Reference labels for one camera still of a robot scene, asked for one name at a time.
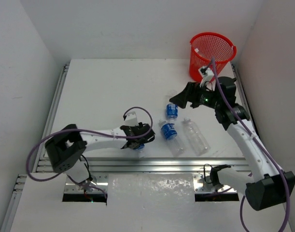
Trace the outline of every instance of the red basket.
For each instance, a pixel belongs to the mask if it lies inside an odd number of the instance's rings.
[[[192,79],[198,82],[202,80],[198,69],[207,66],[212,57],[215,57],[216,70],[217,74],[219,74],[225,65],[233,60],[237,51],[228,38],[213,32],[196,35],[191,39],[190,44],[189,74]]]

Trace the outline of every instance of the robotic arm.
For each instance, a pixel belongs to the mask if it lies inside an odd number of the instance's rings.
[[[254,210],[262,210],[280,203],[286,202],[283,181],[275,166],[269,161],[262,150],[254,143],[253,138],[257,137],[250,117],[245,109],[235,103],[236,79],[229,77],[219,77],[221,89],[225,94],[229,104],[242,119],[246,126],[252,131],[249,136],[245,128],[238,122],[232,112],[228,109],[218,87],[212,91],[206,87],[206,83],[213,77],[213,72],[205,67],[199,70],[204,77],[201,83],[188,82],[186,88],[170,99],[170,102],[185,108],[187,102],[191,102],[192,108],[200,105],[207,106],[215,110],[216,119],[229,135],[235,140],[248,162],[252,177],[235,171],[229,165],[213,167],[210,178],[213,186],[229,185],[238,192],[246,196],[249,204]],[[295,175],[292,172],[283,172],[290,194],[295,185]]]
[[[143,144],[150,143],[155,139],[153,130],[137,139],[131,137],[145,134],[149,124],[139,123],[135,112],[127,113],[124,116],[125,124],[112,130],[102,130],[104,134],[111,137],[98,136],[87,132],[69,132],[56,135],[45,143],[45,149],[55,173],[66,173],[75,182],[82,183],[91,181],[89,170],[80,157],[86,151],[101,148],[136,149]],[[75,124],[66,126],[63,130],[76,129]]]

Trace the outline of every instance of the basket rim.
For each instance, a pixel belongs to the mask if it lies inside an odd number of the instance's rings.
[[[229,59],[227,59],[227,60],[223,60],[223,61],[215,61],[216,64],[225,64],[225,63],[228,63],[229,61],[233,60],[233,58],[235,57],[235,55],[236,55],[236,53],[237,53],[237,48],[233,45],[233,43],[232,43],[227,37],[225,37],[225,36],[223,36],[223,35],[221,35],[221,34],[218,34],[218,33],[215,33],[215,32],[203,32],[203,33],[200,33],[200,34],[198,34],[198,35],[195,35],[195,36],[191,39],[191,41],[190,41],[190,45],[192,45],[193,41],[194,41],[196,38],[198,38],[198,37],[200,37],[200,36],[203,36],[203,35],[213,35],[213,36],[217,36],[217,37],[219,37],[219,38],[225,40],[225,41],[226,41],[231,47],[233,47],[233,54],[232,54],[232,56],[231,56]],[[192,46],[191,46],[191,51],[195,54],[196,57],[198,57],[198,58],[204,60],[205,62],[210,62],[209,59],[206,59],[206,58],[200,56],[197,52],[195,52],[195,49],[194,49]]]

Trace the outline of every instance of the plastic basket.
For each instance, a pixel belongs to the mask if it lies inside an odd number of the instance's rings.
[[[219,74],[225,65],[233,60],[237,52],[236,47],[227,37],[214,32],[198,34],[191,39],[190,44],[189,74],[198,82],[202,80],[198,69],[208,65],[212,57],[215,57],[216,70]]]

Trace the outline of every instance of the gray wall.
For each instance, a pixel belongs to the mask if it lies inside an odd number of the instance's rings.
[[[269,0],[239,62],[247,99],[267,149],[295,173],[295,0]],[[291,225],[295,231],[295,189]]]
[[[70,58],[189,58],[190,39],[204,31],[227,36],[241,51],[262,1],[21,0],[61,64]]]
[[[60,71],[19,0],[0,0],[0,226]]]

